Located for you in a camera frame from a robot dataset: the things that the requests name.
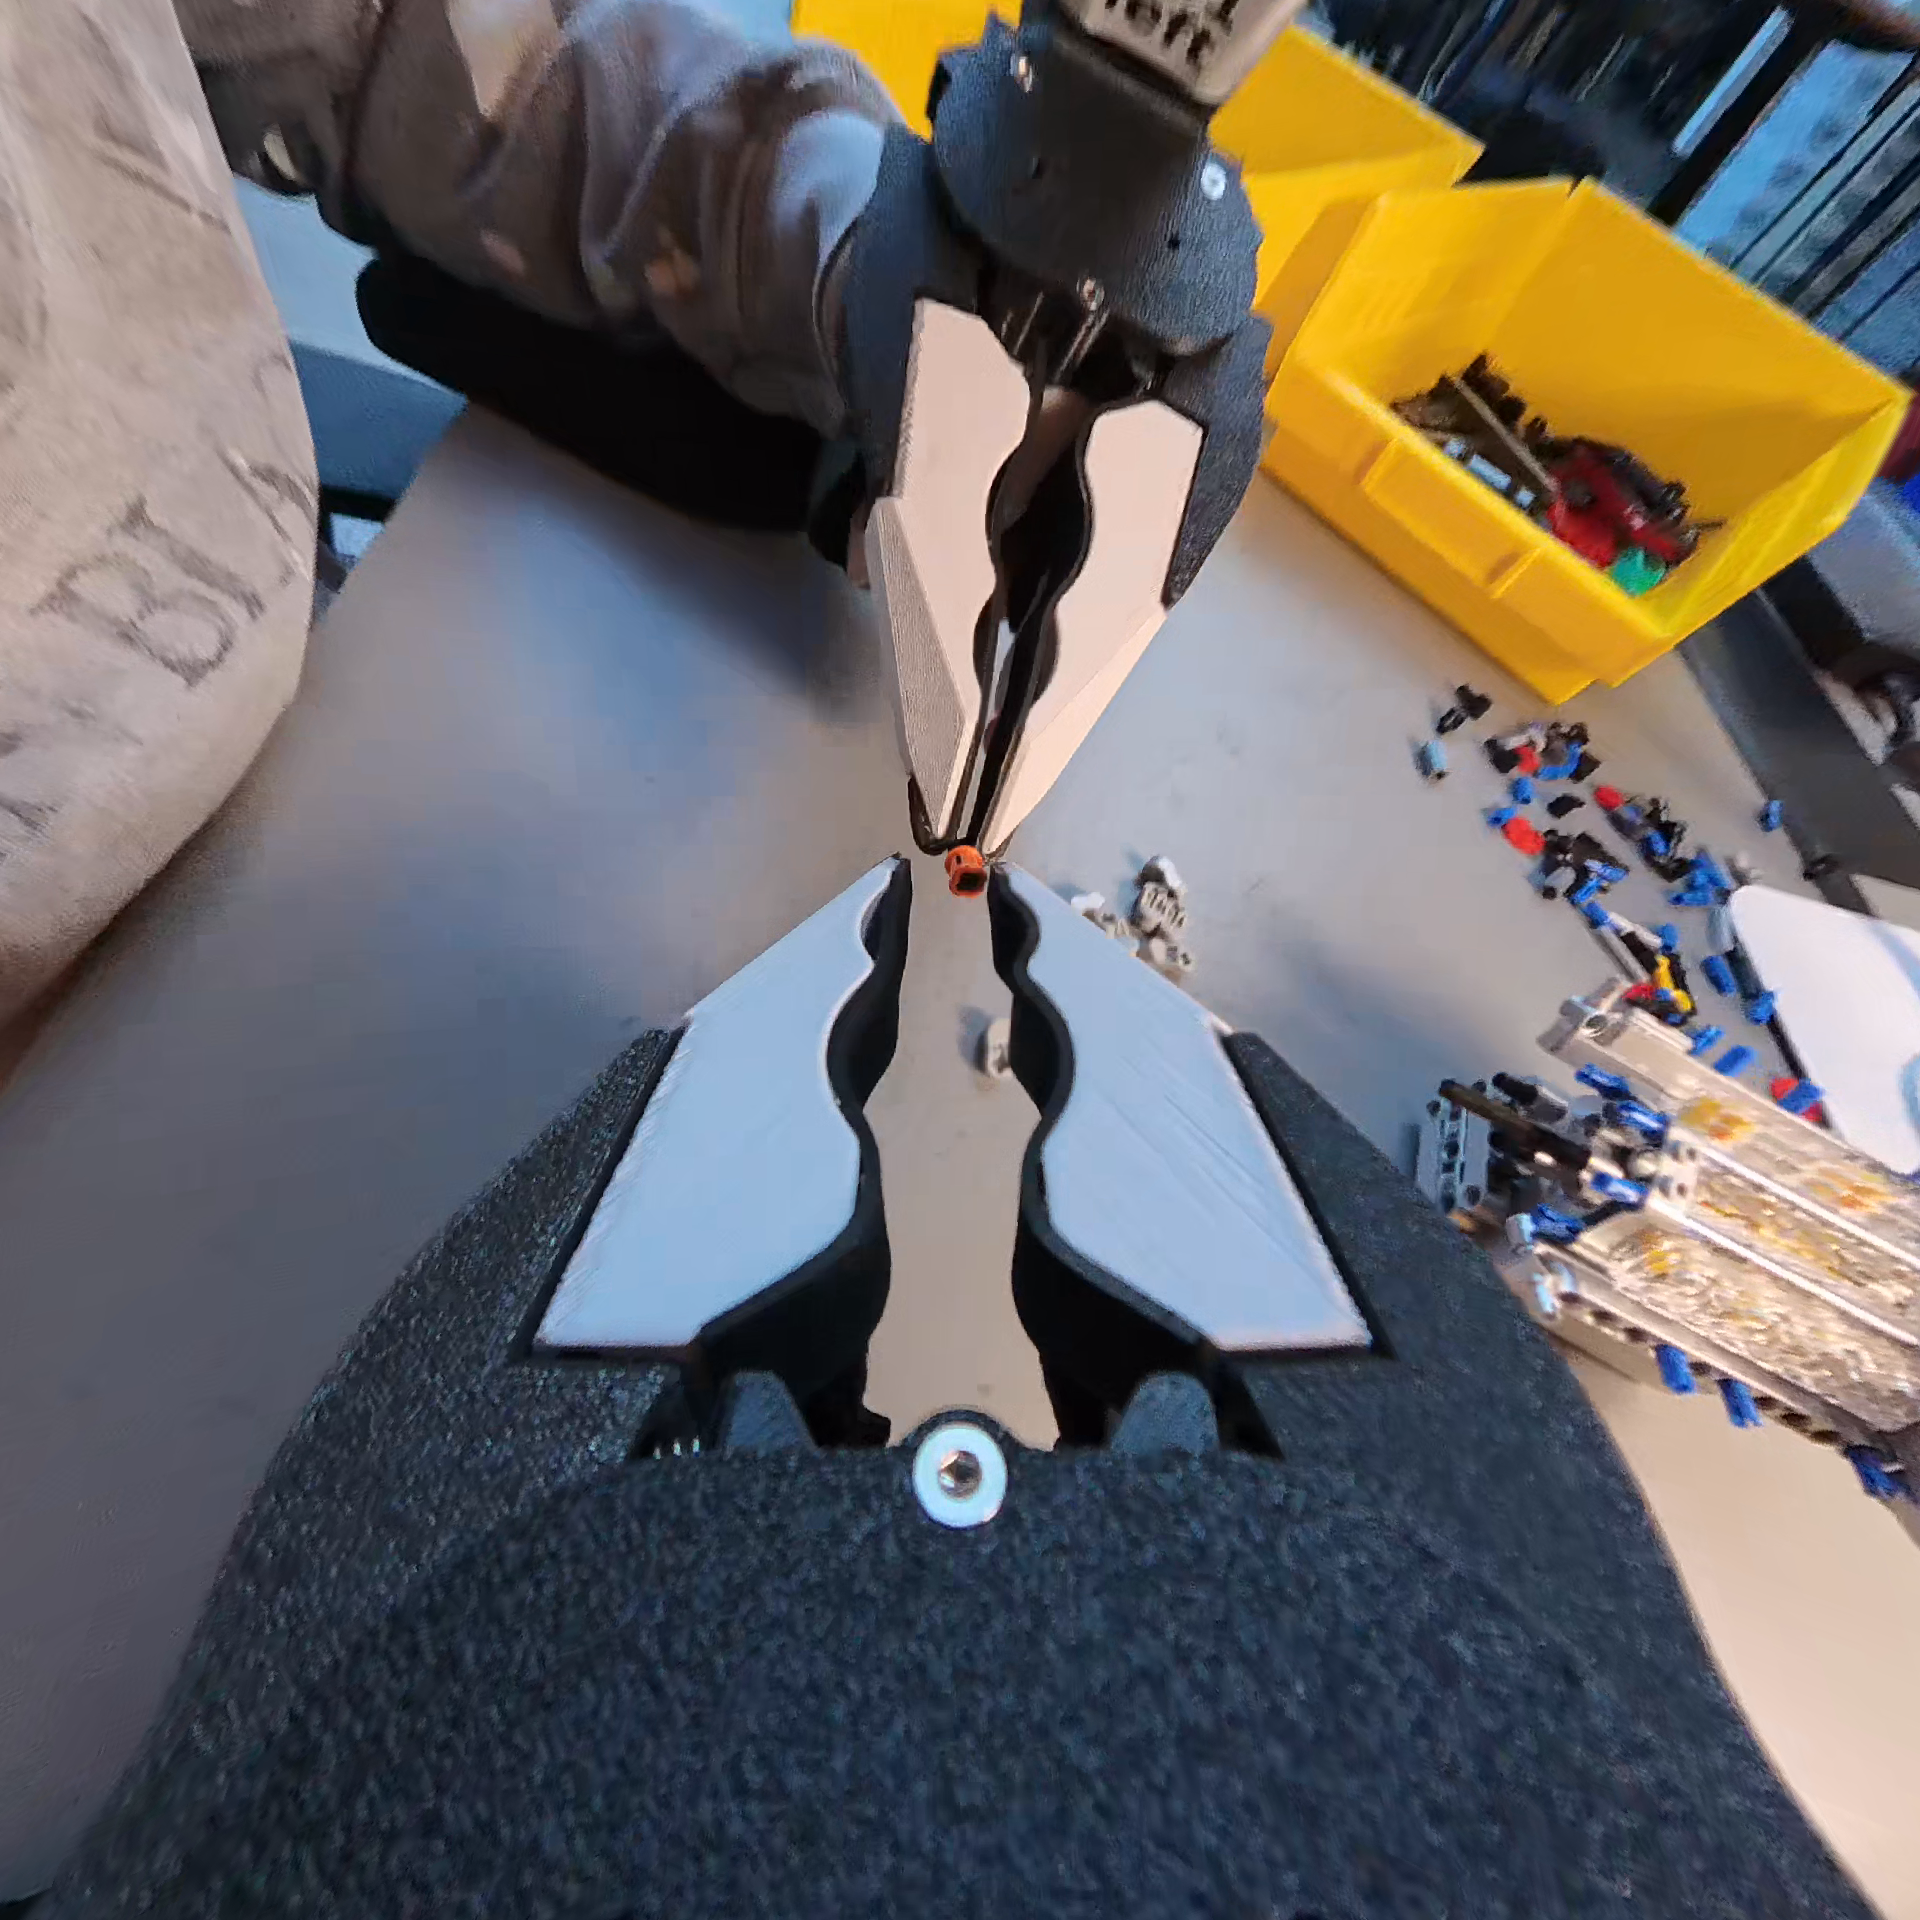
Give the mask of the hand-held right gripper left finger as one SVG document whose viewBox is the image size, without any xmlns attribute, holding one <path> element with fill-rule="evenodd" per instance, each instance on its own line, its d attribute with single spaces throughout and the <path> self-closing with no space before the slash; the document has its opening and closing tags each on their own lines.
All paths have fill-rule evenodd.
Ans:
<svg viewBox="0 0 1920 1920">
<path fill-rule="evenodd" d="M 912 869 L 884 857 L 669 1038 L 534 1320 L 534 1354 L 661 1362 L 697 1420 L 776 1377 L 814 1438 L 865 1405 L 892 1286 L 865 1105 L 896 1056 Z"/>
</svg>

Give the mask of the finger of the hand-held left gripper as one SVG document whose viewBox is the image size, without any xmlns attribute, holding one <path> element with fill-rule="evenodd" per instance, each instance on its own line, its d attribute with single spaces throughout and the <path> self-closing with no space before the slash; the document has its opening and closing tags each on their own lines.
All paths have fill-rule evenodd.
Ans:
<svg viewBox="0 0 1920 1920">
<path fill-rule="evenodd" d="M 976 313 L 924 297 L 910 324 L 892 478 L 869 513 L 869 574 L 892 645 L 903 766 L 929 844 L 1004 845 L 961 814 L 983 768 L 980 616 L 999 584 L 991 502 L 1036 418 L 1020 360 Z"/>
<path fill-rule="evenodd" d="M 1045 799 L 1158 633 L 1201 426 L 1158 400 L 1093 415 L 1071 448 L 1076 525 L 1021 624 L 1013 737 L 974 840 L 999 852 Z"/>
</svg>

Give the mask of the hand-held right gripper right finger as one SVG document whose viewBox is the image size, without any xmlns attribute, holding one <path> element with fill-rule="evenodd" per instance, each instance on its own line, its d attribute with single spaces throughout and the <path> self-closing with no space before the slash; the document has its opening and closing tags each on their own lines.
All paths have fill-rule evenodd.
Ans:
<svg viewBox="0 0 1920 1920">
<path fill-rule="evenodd" d="M 1200 1001 L 999 863 L 1006 1063 L 1036 1109 L 1013 1297 L 1061 1438 L 1109 1438 L 1154 1376 L 1263 1438 L 1249 1373 L 1369 1359 L 1375 1328 L 1232 1044 Z"/>
</svg>

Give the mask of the pile of grey connector pieces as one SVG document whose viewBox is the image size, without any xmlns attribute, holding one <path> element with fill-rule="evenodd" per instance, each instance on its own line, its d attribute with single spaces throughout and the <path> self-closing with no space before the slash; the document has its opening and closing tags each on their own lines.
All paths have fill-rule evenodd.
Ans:
<svg viewBox="0 0 1920 1920">
<path fill-rule="evenodd" d="M 1133 880 L 1132 904 L 1112 908 L 1102 893 L 1073 893 L 1069 909 L 1109 941 L 1158 975 L 1183 985 L 1192 970 L 1189 946 L 1189 888 L 1168 855 L 1148 857 Z"/>
</svg>

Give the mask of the grey toy brick assembly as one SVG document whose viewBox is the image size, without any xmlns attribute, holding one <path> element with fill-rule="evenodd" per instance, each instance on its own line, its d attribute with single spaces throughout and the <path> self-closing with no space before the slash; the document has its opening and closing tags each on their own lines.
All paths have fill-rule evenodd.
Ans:
<svg viewBox="0 0 1920 1920">
<path fill-rule="evenodd" d="M 1840 1453 L 1916 1529 L 1916 1178 L 1660 1008 L 1608 978 L 1541 1040 L 1560 1082 L 1440 1082 L 1417 1183 L 1542 1330 Z"/>
</svg>

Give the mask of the person's left forearm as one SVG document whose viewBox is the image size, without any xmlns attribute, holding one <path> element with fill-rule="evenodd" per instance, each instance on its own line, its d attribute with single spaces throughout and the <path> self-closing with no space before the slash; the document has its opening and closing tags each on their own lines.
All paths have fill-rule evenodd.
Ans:
<svg viewBox="0 0 1920 1920">
<path fill-rule="evenodd" d="M 698 4 L 181 2 L 234 173 L 284 173 L 357 246 L 545 319 L 672 340 L 833 439 L 842 252 L 876 76 Z"/>
</svg>

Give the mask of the yellow bin holding brass parts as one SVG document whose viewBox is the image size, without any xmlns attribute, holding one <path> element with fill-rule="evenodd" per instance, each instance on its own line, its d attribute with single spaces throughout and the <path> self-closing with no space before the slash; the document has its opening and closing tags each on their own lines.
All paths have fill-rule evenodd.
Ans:
<svg viewBox="0 0 1920 1920">
<path fill-rule="evenodd" d="M 912 130 L 929 133 L 940 55 L 972 45 L 990 15 L 1017 23 L 1020 2 L 792 2 L 785 24 L 870 68 Z M 1272 380 L 1361 215 L 1388 194 L 1448 190 L 1481 143 L 1342 55 L 1286 28 L 1216 112 L 1213 143 L 1239 165 L 1261 229 L 1255 310 L 1270 324 Z"/>
</svg>

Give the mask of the person's black trousers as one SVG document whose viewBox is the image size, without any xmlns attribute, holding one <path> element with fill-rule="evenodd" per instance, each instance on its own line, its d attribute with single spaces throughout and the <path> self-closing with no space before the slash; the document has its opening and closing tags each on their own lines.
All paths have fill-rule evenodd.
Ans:
<svg viewBox="0 0 1920 1920">
<path fill-rule="evenodd" d="M 353 302 L 372 346 L 626 490 L 728 529 L 805 534 L 847 568 L 857 449 L 746 404 L 658 329 L 550 319 L 405 252 L 374 254 Z"/>
</svg>

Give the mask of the heap of dark brick parts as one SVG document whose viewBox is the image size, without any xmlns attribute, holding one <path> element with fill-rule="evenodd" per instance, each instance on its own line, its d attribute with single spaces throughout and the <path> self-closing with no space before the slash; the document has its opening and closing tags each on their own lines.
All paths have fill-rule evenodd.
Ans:
<svg viewBox="0 0 1920 1920">
<path fill-rule="evenodd" d="M 1394 397 L 1389 410 L 1632 598 L 1722 527 L 1632 448 L 1554 429 L 1487 353 Z"/>
</svg>

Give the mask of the yellow bin holding dark parts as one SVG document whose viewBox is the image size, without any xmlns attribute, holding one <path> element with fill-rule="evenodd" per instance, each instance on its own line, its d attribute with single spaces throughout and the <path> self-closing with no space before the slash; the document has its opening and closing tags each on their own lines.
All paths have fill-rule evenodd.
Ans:
<svg viewBox="0 0 1920 1920">
<path fill-rule="evenodd" d="M 1486 353 L 1560 434 L 1686 487 L 1696 558 L 1629 593 L 1394 402 Z M 1905 386 L 1596 182 L 1388 194 L 1269 384 L 1261 468 L 1548 703 L 1615 688 L 1833 534 Z"/>
</svg>

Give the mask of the blue-grey chair seat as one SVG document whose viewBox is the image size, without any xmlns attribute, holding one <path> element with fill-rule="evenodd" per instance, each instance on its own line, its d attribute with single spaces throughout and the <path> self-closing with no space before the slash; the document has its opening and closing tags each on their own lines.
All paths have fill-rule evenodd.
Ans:
<svg viewBox="0 0 1920 1920">
<path fill-rule="evenodd" d="M 374 356 L 290 340 L 314 448 L 321 513 L 384 520 L 464 397 Z"/>
</svg>

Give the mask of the scattered small brick parts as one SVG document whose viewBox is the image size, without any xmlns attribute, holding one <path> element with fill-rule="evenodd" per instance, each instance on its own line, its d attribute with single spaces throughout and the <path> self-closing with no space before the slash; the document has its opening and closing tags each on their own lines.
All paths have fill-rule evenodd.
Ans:
<svg viewBox="0 0 1920 1920">
<path fill-rule="evenodd" d="M 1474 685 L 1455 685 L 1413 743 L 1415 772 L 1413 756 L 1426 735 L 1445 737 L 1447 753 L 1453 737 L 1476 751 L 1498 789 L 1481 812 L 1486 830 L 1521 857 L 1536 897 L 1562 903 L 1581 919 L 1622 975 L 1629 1008 L 1685 1032 L 1706 1065 L 1744 1072 L 1756 1054 L 1728 1042 L 1702 1015 L 1701 992 L 1710 992 L 1734 1001 L 1748 1023 L 1768 1029 L 1790 1061 L 1774 993 L 1730 920 L 1732 893 L 1753 870 L 1701 844 L 1664 797 L 1602 780 L 1583 721 L 1542 717 L 1470 735 L 1493 706 Z"/>
</svg>

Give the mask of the white rounded board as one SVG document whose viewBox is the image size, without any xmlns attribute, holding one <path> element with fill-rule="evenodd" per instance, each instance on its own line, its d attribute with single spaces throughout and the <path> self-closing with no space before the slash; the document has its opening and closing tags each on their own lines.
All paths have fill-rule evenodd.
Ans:
<svg viewBox="0 0 1920 1920">
<path fill-rule="evenodd" d="M 1872 880 L 1894 916 L 1745 885 L 1740 946 L 1774 993 L 1782 1048 L 1821 1092 L 1830 1128 L 1887 1168 L 1917 1170 L 1916 892 Z"/>
</svg>

